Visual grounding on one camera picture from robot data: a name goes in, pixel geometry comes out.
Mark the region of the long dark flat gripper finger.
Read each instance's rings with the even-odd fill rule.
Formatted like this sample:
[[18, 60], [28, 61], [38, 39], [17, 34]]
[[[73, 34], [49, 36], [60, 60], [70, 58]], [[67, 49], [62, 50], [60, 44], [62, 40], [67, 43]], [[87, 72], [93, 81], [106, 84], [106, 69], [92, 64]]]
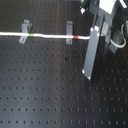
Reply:
[[90, 31], [90, 39], [88, 42], [84, 66], [82, 69], [82, 73], [88, 80], [90, 80], [92, 77], [92, 72], [93, 72], [93, 67], [94, 67], [102, 25], [103, 25], [103, 18], [97, 15], [94, 18], [93, 27], [91, 28], [91, 31]]

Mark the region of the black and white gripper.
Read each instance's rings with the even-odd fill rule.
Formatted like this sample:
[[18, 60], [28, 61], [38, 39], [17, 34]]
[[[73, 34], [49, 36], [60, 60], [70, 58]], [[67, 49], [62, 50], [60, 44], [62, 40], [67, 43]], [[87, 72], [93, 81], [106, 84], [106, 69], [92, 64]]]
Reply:
[[81, 12], [89, 10], [94, 15], [90, 31], [90, 44], [98, 43], [101, 35], [109, 43], [113, 19], [120, 5], [120, 0], [81, 0]]

